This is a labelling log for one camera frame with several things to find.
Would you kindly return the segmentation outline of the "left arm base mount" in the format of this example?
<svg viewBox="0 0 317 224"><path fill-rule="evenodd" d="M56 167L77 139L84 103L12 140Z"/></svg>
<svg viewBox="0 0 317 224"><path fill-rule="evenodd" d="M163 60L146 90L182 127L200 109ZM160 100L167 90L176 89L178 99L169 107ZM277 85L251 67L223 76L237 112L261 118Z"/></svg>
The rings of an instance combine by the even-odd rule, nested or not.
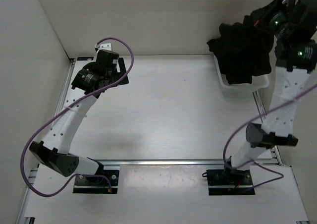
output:
<svg viewBox="0 0 317 224"><path fill-rule="evenodd" d="M119 183L119 166L105 166L104 176L110 181L111 189L108 181L102 177L76 177L73 185L73 193L75 194L117 194Z"/></svg>

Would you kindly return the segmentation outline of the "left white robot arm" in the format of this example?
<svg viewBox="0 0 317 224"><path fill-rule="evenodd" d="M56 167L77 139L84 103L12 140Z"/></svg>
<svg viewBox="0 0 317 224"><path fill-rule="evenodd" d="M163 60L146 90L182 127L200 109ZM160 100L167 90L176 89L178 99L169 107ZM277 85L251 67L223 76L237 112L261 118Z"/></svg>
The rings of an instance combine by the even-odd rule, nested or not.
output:
<svg viewBox="0 0 317 224"><path fill-rule="evenodd" d="M86 64L77 72L64 103L64 107L68 109L67 112L56 120L40 142L33 141L29 147L30 152L41 164L65 177L78 173L86 174L92 184L103 181L104 172L101 163L69 152L76 131L100 93L76 105L74 102L117 81L125 72L123 59L118 53L108 50L99 50L96 60Z"/></svg>

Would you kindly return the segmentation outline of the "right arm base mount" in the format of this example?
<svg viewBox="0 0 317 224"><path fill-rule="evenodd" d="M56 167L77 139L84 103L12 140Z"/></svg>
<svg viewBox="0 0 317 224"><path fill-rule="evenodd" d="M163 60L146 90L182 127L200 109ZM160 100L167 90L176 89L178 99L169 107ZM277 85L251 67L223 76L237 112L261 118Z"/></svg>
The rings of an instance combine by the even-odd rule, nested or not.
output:
<svg viewBox="0 0 317 224"><path fill-rule="evenodd" d="M209 196L255 195L250 170L229 169L218 162L207 165L202 178L207 180Z"/></svg>

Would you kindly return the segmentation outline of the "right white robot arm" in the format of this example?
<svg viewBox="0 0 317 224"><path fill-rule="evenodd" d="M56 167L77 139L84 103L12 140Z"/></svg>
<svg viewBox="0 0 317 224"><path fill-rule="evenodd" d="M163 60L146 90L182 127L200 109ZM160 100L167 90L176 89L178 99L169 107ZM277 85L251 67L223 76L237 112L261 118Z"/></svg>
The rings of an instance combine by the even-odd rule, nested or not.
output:
<svg viewBox="0 0 317 224"><path fill-rule="evenodd" d="M293 121L299 99L317 65L317 0L274 0L263 13L252 12L254 27L271 31L277 38L274 54L275 87L269 110L261 124L244 123L246 141L229 159L224 159L223 180L234 184L241 172L274 146L296 146Z"/></svg>

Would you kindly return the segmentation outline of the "black trousers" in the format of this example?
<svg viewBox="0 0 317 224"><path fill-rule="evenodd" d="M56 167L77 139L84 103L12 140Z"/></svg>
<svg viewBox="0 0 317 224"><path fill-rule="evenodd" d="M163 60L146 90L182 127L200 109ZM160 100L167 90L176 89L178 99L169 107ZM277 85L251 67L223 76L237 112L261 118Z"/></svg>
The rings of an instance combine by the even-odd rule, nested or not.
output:
<svg viewBox="0 0 317 224"><path fill-rule="evenodd" d="M279 5L280 0L274 0L245 15L243 22L221 23L220 36L207 41L228 84L251 84L254 76L271 73L269 53L274 33L265 16Z"/></svg>

